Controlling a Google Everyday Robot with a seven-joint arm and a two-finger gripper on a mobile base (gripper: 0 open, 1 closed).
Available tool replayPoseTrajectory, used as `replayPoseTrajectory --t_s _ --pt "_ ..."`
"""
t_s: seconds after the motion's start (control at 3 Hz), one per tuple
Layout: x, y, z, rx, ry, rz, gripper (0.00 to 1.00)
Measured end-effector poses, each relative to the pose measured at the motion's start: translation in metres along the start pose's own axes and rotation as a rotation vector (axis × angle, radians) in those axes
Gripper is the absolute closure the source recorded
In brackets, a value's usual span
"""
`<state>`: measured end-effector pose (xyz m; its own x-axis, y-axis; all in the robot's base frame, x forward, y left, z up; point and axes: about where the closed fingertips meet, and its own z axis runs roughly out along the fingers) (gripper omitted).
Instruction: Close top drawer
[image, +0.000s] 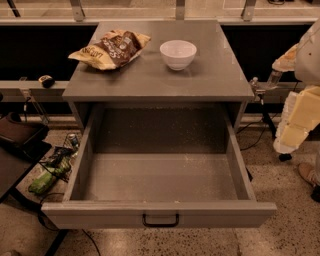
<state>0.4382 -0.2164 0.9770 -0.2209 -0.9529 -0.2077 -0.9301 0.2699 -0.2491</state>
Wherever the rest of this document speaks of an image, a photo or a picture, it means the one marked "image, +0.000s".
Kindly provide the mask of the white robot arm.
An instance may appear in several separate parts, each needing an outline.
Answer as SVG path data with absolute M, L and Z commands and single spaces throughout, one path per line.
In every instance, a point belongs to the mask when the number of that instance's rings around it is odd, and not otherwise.
M 297 150 L 320 123 L 320 19 L 272 64 L 275 71 L 293 71 L 306 87 L 300 93 L 290 92 L 285 100 L 278 125 L 274 149 L 281 154 Z

